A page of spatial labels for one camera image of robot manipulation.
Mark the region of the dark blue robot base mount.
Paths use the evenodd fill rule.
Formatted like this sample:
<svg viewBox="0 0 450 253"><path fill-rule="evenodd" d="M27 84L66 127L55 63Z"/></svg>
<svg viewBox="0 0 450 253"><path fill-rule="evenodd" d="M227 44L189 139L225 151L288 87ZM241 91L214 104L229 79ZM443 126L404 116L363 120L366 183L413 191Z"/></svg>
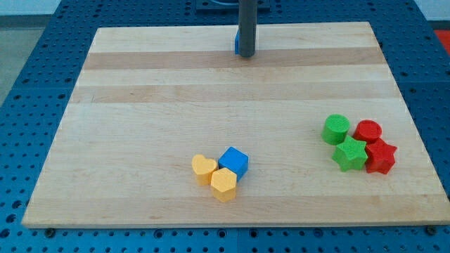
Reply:
<svg viewBox="0 0 450 253"><path fill-rule="evenodd" d="M259 11L269 11L270 0L256 0ZM195 0L195 10L197 12L206 11L237 11L239 0Z"/></svg>

